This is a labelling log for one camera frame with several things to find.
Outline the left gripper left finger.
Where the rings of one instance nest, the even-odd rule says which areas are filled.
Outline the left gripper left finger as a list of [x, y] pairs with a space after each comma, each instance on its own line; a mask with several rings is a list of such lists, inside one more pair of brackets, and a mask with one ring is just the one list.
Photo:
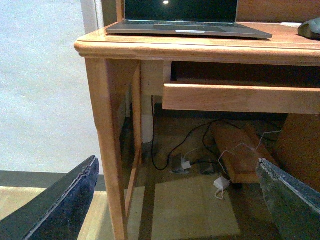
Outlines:
[[2, 240], [76, 240], [92, 203], [99, 160], [92, 155], [0, 222]]

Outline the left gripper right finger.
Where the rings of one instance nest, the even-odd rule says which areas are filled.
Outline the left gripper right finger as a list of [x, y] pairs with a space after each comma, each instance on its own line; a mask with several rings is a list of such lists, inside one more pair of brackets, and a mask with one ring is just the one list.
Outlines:
[[256, 174], [266, 206], [284, 240], [320, 238], [320, 193], [265, 158]]

